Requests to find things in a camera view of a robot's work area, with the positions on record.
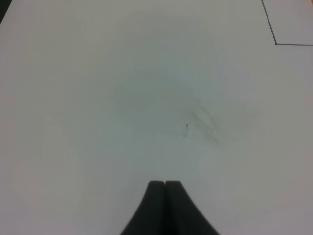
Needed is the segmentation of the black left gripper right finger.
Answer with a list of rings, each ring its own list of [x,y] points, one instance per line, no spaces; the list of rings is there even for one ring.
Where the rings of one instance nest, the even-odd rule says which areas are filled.
[[[217,235],[180,181],[165,183],[166,235]]]

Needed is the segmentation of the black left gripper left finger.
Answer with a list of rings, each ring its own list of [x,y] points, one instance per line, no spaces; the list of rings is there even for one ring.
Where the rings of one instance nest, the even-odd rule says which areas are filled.
[[[165,183],[150,181],[123,235],[162,235],[164,232]]]

